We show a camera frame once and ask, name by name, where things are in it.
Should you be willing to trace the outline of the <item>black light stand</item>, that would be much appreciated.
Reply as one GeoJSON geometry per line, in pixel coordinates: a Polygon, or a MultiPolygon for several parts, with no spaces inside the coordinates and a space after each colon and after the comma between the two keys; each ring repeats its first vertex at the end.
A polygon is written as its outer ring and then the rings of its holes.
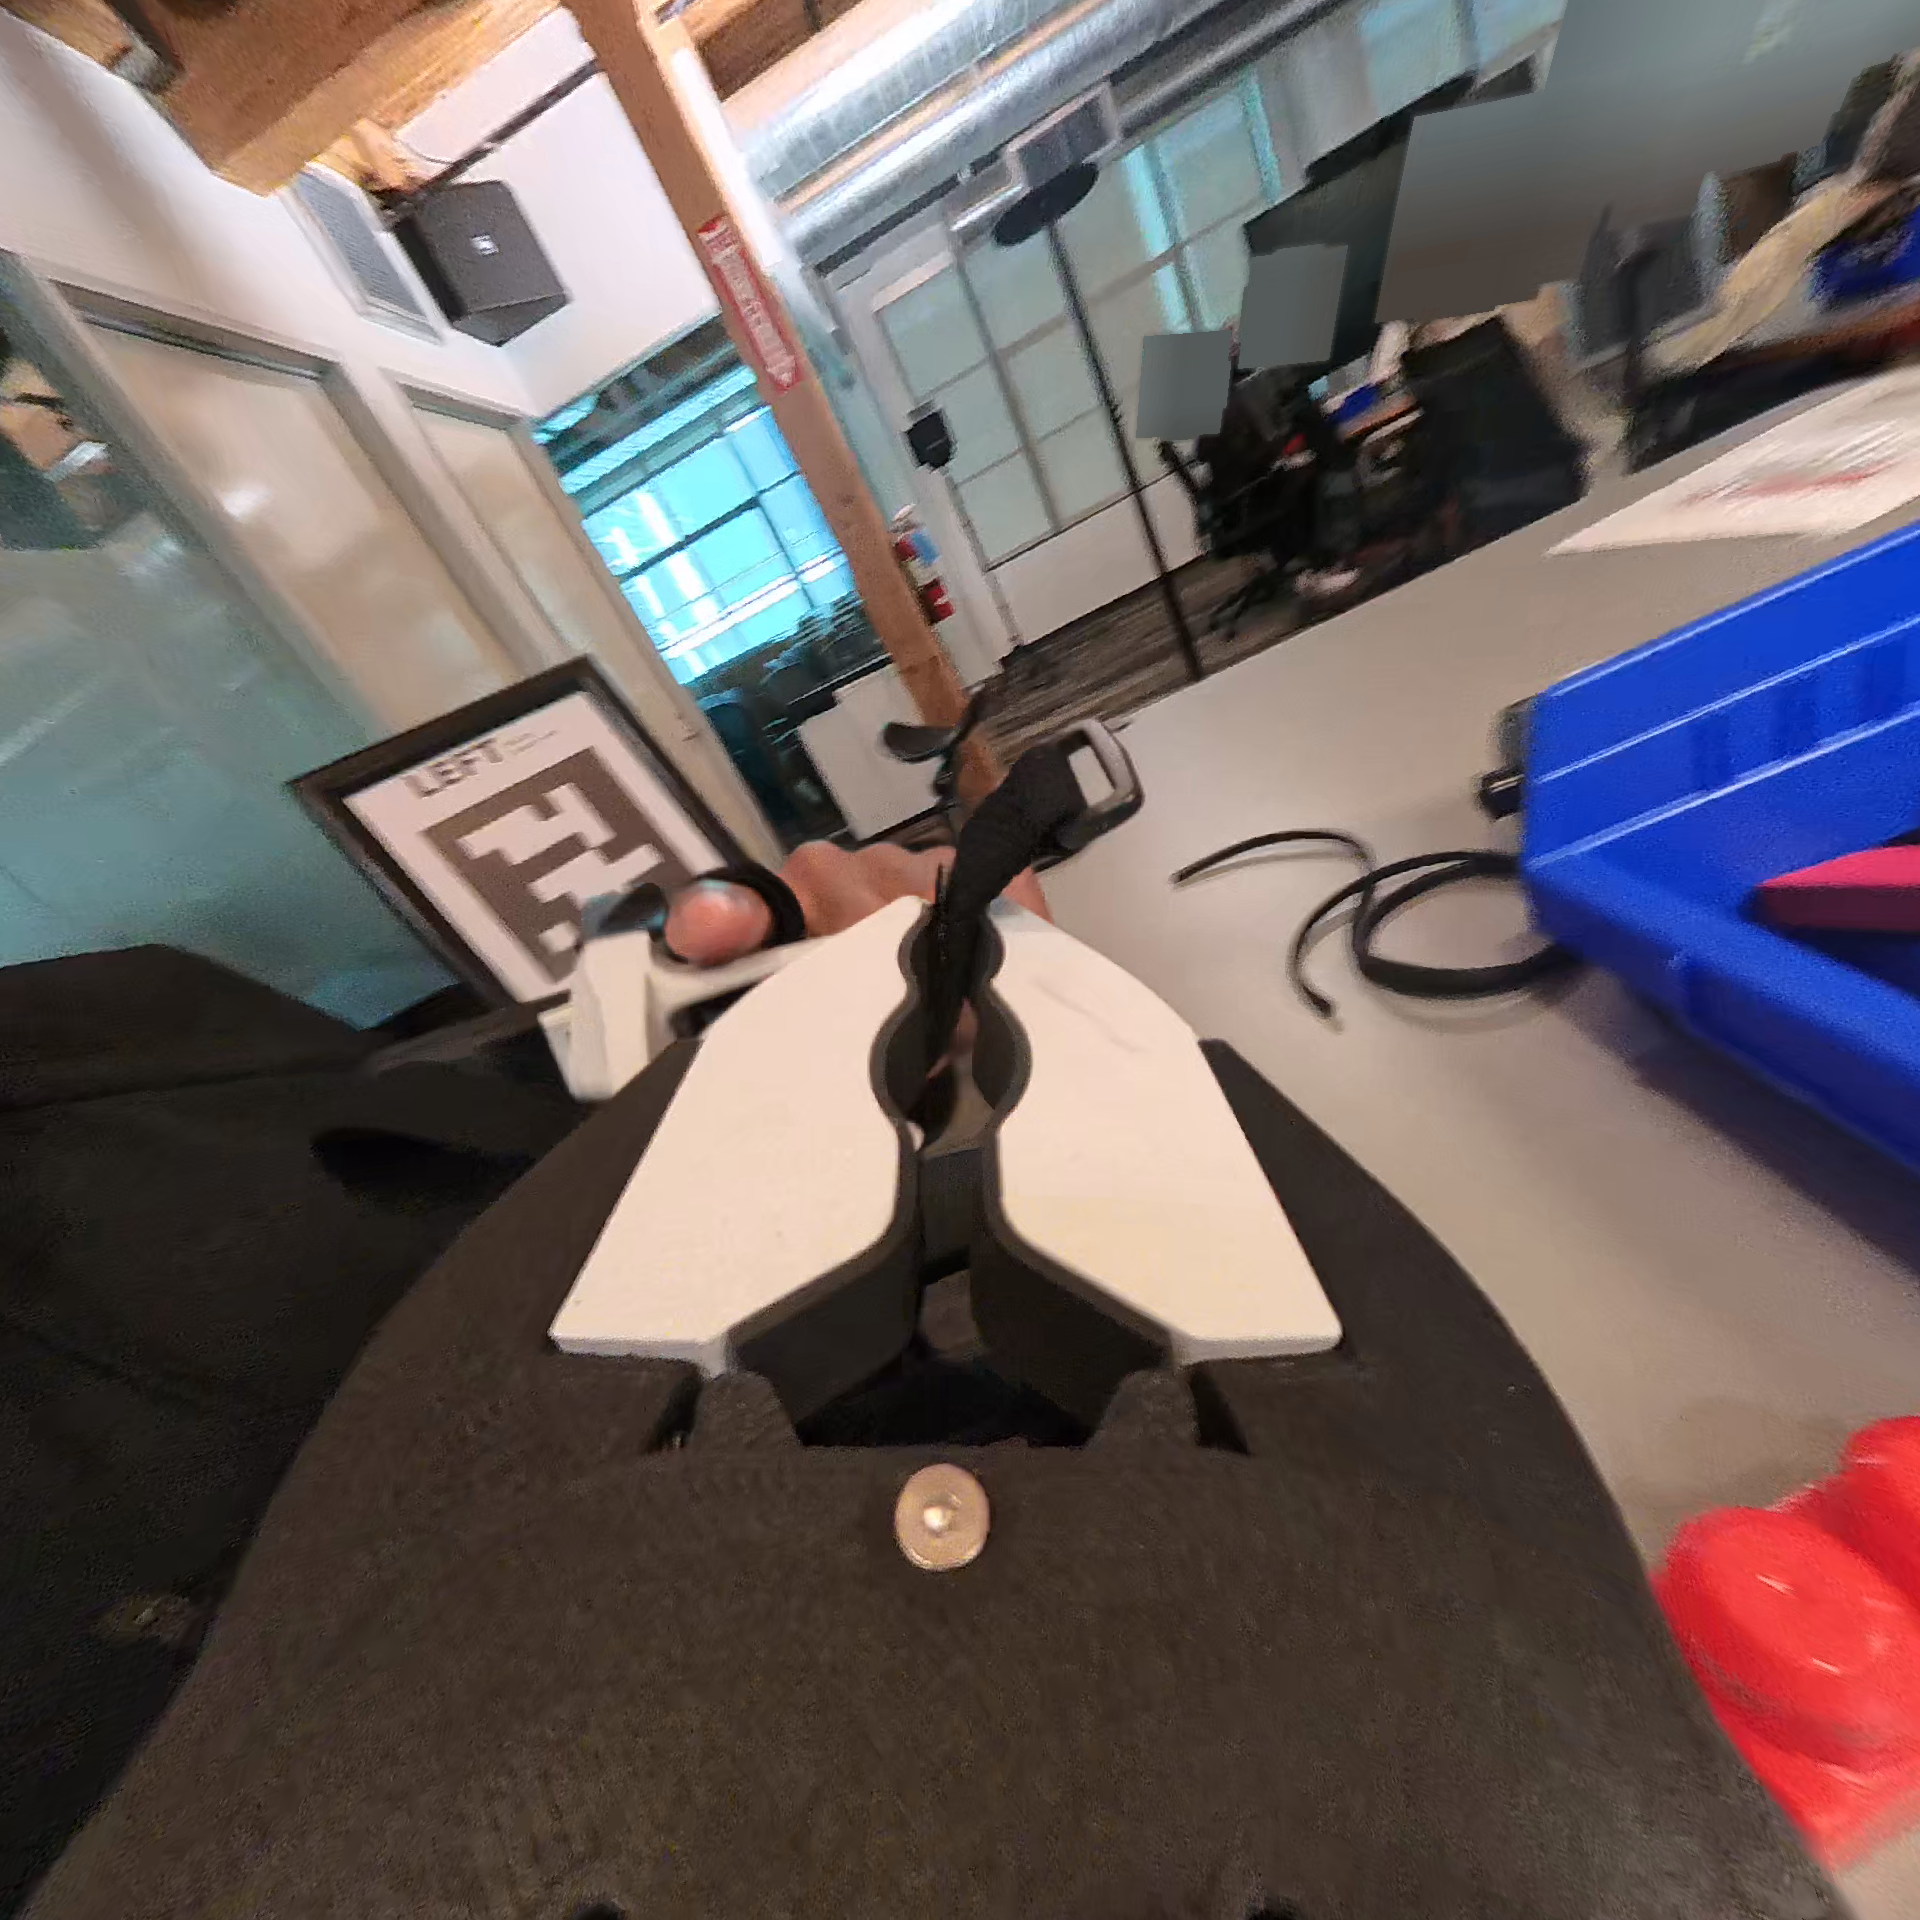
{"type": "Polygon", "coordinates": [[[1094,160],[1075,160],[1057,167],[1053,175],[1035,176],[1031,184],[1024,186],[1022,195],[999,215],[991,229],[991,243],[997,249],[1013,255],[1033,243],[1035,239],[1044,241],[1046,259],[1051,263],[1051,271],[1056,273],[1056,280],[1063,285],[1072,336],[1093,377],[1094,401],[1099,415],[1104,417],[1108,439],[1120,464],[1125,493],[1132,503],[1136,531],[1141,535],[1144,555],[1151,564],[1155,587],[1159,589],[1161,610],[1166,613],[1177,656],[1183,665],[1183,680],[1185,684],[1197,684],[1206,677],[1206,665],[1197,651],[1197,643],[1189,624],[1177,583],[1173,581],[1161,533],[1147,506],[1144,485],[1136,466],[1136,458],[1132,453],[1132,441],[1123,425],[1120,401],[1112,388],[1105,363],[1099,354],[1081,284],[1072,271],[1060,234],[1065,217],[1075,212],[1094,193],[1094,187],[1094,160]]]}

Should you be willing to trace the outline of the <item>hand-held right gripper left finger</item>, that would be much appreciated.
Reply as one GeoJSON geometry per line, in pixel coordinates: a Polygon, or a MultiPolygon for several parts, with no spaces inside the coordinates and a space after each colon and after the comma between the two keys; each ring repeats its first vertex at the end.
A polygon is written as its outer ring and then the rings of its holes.
{"type": "Polygon", "coordinates": [[[879,1377],[920,1309],[925,904],[750,988],[684,1063],[548,1336],[573,1357],[751,1373],[804,1425],[879,1377]]]}

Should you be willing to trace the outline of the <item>black office chair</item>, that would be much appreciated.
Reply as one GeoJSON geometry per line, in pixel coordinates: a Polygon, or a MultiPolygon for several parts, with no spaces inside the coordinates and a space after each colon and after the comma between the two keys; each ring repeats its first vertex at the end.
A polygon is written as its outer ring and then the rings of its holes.
{"type": "Polygon", "coordinates": [[[1211,617],[1219,628],[1295,592],[1327,607],[1359,586],[1363,570],[1321,533],[1321,483],[1337,466],[1340,434],[1309,381],[1280,368],[1231,368],[1221,425],[1199,437],[1195,527],[1214,560],[1264,560],[1211,617]]]}

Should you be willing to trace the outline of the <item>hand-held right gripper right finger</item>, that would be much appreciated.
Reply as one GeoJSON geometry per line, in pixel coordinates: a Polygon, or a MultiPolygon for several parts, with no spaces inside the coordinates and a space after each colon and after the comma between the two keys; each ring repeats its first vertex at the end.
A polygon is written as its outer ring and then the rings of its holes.
{"type": "Polygon", "coordinates": [[[1086,1428],[1127,1377],[1331,1354],[1341,1324],[1199,1039],[1022,908],[982,928],[968,1285],[999,1369],[1086,1428]]]}

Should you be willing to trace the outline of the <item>white cabinet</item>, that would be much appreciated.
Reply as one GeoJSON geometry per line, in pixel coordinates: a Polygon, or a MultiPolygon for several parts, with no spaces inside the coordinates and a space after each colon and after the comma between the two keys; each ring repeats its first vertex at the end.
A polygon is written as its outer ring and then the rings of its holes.
{"type": "Polygon", "coordinates": [[[879,743],[884,727],[918,721],[920,713],[891,665],[835,689],[824,709],[800,721],[800,745],[855,843],[878,842],[937,811],[937,767],[901,761],[879,743]]]}

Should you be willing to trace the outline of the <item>wall vent grille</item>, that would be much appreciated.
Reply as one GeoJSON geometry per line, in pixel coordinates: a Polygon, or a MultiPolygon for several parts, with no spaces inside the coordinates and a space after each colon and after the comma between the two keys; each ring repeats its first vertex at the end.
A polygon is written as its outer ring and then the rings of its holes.
{"type": "Polygon", "coordinates": [[[281,197],[363,321],[427,343],[443,336],[446,323],[419,273],[356,184],[305,164],[281,197]]]}

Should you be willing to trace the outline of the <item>black wall speaker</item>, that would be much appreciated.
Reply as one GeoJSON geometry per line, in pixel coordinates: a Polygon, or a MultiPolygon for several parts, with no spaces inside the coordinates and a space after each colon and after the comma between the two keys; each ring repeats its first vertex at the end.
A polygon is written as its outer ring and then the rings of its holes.
{"type": "Polygon", "coordinates": [[[443,321],[502,347],[569,305],[515,193],[497,180],[457,180],[412,199],[391,223],[443,321]]]}

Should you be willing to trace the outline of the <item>red fire extinguisher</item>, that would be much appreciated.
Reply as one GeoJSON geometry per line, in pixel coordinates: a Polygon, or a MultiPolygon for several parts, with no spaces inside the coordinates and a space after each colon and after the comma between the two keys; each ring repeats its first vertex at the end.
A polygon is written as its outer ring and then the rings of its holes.
{"type": "Polygon", "coordinates": [[[901,508],[891,516],[891,538],[896,563],[918,600],[925,624],[939,628],[952,617],[952,600],[944,583],[939,548],[923,516],[913,508],[901,508]]]}

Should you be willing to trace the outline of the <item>red block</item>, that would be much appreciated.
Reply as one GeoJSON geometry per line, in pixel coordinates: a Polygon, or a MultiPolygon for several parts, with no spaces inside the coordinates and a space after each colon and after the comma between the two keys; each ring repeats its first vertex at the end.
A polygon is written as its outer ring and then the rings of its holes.
{"type": "Polygon", "coordinates": [[[1918,843],[1838,856],[1765,880],[1749,899],[1756,922],[1798,936],[1918,938],[1918,843]]]}

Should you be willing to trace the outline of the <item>white paper sheet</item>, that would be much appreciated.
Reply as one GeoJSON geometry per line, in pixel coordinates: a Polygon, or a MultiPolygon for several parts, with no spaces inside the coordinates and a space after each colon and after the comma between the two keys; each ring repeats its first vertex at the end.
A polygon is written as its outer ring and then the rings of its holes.
{"type": "Polygon", "coordinates": [[[1653,545],[1829,540],[1918,498],[1916,372],[1768,428],[1556,545],[1559,555],[1653,545]]]}

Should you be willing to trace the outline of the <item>silver ventilation duct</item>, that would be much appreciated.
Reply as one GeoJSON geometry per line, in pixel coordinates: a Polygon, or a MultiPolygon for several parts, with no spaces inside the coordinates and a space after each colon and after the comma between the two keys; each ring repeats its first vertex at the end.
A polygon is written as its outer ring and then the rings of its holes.
{"type": "Polygon", "coordinates": [[[795,195],[911,113],[1013,101],[1022,129],[1139,69],[1159,73],[1235,39],[1255,51],[1337,5],[856,5],[724,101],[756,184],[795,195]]]}

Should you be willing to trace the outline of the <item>wooden post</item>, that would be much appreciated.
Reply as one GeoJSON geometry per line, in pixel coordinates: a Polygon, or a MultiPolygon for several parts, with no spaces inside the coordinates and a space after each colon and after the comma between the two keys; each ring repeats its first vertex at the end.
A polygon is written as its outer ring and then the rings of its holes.
{"type": "Polygon", "coordinates": [[[856,600],[918,719],[937,729],[956,729],[965,719],[968,695],[896,563],[891,521],[881,515],[859,468],[823,375],[783,297],[792,281],[781,277],[783,235],[734,144],[689,39],[681,25],[659,24],[654,5],[572,2],[567,12],[700,259],[732,345],[745,367],[751,368],[747,347],[713,290],[696,248],[696,229],[724,212],[781,303],[791,336],[804,351],[807,372],[789,393],[773,393],[756,379],[759,395],[773,410],[780,434],[848,560],[856,600]]]}

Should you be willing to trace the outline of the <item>red plastic object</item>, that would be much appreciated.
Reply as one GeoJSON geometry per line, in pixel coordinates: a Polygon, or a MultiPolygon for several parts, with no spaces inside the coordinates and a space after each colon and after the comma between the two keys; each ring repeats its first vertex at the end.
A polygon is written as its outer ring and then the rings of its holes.
{"type": "Polygon", "coordinates": [[[1918,1419],[1851,1434],[1831,1475],[1681,1524],[1651,1580],[1718,1729],[1814,1860],[1918,1820],[1918,1419]]]}

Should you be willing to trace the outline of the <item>red sign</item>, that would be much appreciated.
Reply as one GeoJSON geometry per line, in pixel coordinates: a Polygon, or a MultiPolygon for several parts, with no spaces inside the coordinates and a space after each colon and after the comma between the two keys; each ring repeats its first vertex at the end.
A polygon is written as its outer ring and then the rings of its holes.
{"type": "Polygon", "coordinates": [[[809,371],[776,296],[766,284],[751,249],[721,212],[694,232],[710,285],[745,343],[747,361],[773,393],[791,393],[809,371]]]}

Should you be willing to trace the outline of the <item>person's left hand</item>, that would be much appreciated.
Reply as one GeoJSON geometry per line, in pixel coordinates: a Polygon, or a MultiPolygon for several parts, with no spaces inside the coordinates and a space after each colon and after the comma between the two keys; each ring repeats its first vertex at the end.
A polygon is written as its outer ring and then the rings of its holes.
{"type": "MultiPolygon", "coordinates": [[[[824,939],[897,899],[934,901],[952,861],[952,849],[804,843],[776,879],[797,904],[800,938],[824,939]]],[[[689,967],[718,970],[785,945],[785,936],[764,892],[743,880],[702,879],[665,909],[662,945],[689,967]]]]}

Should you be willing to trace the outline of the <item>blue plastic bin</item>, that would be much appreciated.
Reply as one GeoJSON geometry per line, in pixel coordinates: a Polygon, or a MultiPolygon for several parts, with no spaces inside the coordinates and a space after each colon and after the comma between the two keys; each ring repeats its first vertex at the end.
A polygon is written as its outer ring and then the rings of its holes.
{"type": "Polygon", "coordinates": [[[1916,827],[1905,527],[1589,668],[1527,713],[1532,917],[1689,1039],[1918,1163],[1916,939],[1805,945],[1765,880],[1916,827]]]}

